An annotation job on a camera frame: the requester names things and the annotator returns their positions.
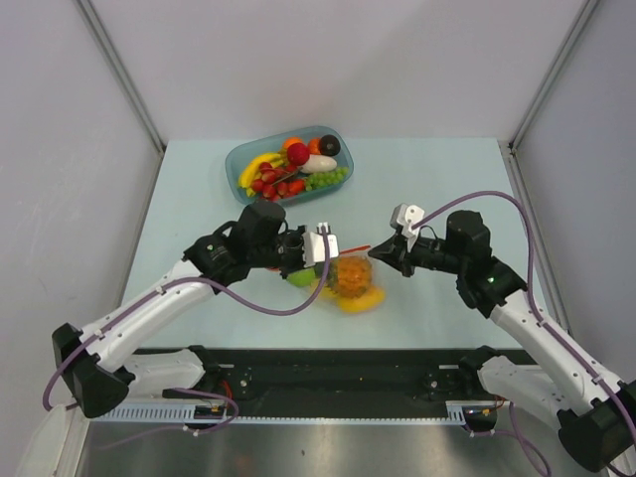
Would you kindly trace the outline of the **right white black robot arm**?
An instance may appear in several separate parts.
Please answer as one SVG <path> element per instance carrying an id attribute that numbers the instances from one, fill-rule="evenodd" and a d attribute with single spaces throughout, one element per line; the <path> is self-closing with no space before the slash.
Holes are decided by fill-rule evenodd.
<path id="1" fill-rule="evenodd" d="M 634 383 L 605 368 L 532 305 L 529 283 L 493 254 L 479 213 L 452 213 L 444 238 L 421 237 L 416 220 L 422 216 L 416 206 L 397 207 L 394 234 L 371 248 L 370 257 L 405 277 L 419 268 L 455 275 L 464 304 L 514 338 L 544 373 L 539 378 L 482 347 L 458 374 L 460 390 L 469 398 L 507 398 L 554 429 L 580 467 L 610 469 L 635 444 Z"/>

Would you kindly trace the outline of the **green toy apple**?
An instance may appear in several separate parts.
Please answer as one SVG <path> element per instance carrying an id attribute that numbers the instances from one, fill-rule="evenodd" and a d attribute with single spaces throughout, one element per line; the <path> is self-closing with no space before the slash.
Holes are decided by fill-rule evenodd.
<path id="1" fill-rule="evenodd" d="M 308 287 L 316 280 L 316 272 L 313 268 L 304 268 L 290 273 L 286 280 L 298 288 Z"/>

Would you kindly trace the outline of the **clear zip top bag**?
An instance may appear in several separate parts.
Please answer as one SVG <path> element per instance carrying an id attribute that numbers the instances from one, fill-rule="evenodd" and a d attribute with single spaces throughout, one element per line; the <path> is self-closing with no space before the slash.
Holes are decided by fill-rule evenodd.
<path id="1" fill-rule="evenodd" d="M 359 314 L 381 305 L 386 292 L 379 285 L 376 260 L 369 256 L 369 244 L 342 250 L 329 266 L 327 280 L 315 303 Z"/>

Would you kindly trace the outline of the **green toy leafy vegetable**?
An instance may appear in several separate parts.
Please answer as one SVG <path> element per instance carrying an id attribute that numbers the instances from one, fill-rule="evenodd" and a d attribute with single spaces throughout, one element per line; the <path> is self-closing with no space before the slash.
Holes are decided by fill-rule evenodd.
<path id="1" fill-rule="evenodd" d="M 330 264 L 326 288 L 335 297 L 361 296 L 372 284 L 373 266 L 364 256 L 340 256 Z"/>

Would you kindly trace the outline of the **orange yellow toy mango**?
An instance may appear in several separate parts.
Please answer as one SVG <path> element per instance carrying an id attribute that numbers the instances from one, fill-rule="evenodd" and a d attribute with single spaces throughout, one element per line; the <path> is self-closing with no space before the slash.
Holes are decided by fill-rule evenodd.
<path id="1" fill-rule="evenodd" d="M 379 287 L 369 288 L 364 294 L 354 298 L 341 297 L 338 299 L 339 308 L 350 314 L 371 311 L 381 305 L 386 298 L 386 293 Z"/>

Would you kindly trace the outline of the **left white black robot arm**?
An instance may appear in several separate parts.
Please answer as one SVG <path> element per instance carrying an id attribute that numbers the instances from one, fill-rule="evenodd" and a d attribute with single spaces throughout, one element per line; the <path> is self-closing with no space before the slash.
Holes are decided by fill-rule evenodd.
<path id="1" fill-rule="evenodd" d="M 198 238 L 146 294 L 78 329 L 69 323 L 52 335 L 56 371 L 43 392 L 43 406 L 64 381 L 84 416 L 102 416 L 132 397 L 192 391 L 205 398 L 220 384 L 219 372 L 192 347 L 173 354 L 137 357 L 148 338 L 190 307 L 224 293 L 257 310 L 230 289 L 253 269 L 276 269 L 282 276 L 306 267 L 312 236 L 291 229 L 277 203 L 257 201 L 239 218 Z"/>

